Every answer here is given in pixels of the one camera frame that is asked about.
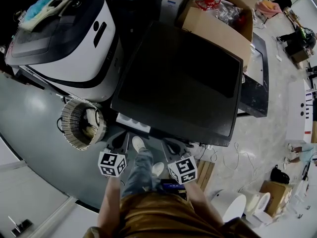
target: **gray floor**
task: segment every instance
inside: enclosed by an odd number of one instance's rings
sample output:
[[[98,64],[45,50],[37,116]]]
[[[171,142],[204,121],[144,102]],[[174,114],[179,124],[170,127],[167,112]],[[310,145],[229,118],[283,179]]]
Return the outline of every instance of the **gray floor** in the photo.
[[[269,20],[267,29],[255,29],[255,32],[266,41],[269,63],[269,109],[266,118],[254,117],[237,119],[232,141],[229,147],[215,147],[214,151],[206,151],[202,159],[212,157],[216,161],[216,172],[210,180],[206,193],[209,197],[219,189],[239,190],[259,188],[269,175],[269,170],[275,164],[282,163],[288,154],[284,139],[288,113],[289,82],[306,77],[304,70],[298,70],[287,58],[279,45],[279,62],[276,43],[271,38],[292,32],[289,21],[283,16]],[[81,152],[74,149],[58,131],[56,120],[60,116],[63,102],[55,94],[25,86],[0,74],[0,132],[13,149],[26,160],[28,165],[40,176],[61,191],[75,196],[85,203],[99,207],[106,186],[97,167],[99,152],[106,146],[105,140]],[[237,165],[239,144],[241,154]],[[151,149],[155,162],[163,159],[160,143],[154,142]],[[199,156],[200,148],[195,148],[193,154]],[[128,160],[133,160],[135,151],[129,152]],[[303,168],[301,164],[292,164],[287,173],[292,180],[299,178]],[[131,165],[125,171],[122,180],[125,181]]]

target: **bag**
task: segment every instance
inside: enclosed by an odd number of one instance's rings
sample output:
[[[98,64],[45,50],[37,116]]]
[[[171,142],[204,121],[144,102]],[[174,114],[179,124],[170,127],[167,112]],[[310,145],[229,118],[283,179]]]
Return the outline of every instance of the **bag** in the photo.
[[[283,183],[283,184],[289,184],[289,176],[282,172],[280,169],[277,168],[276,165],[275,168],[273,168],[271,172],[271,181]]]

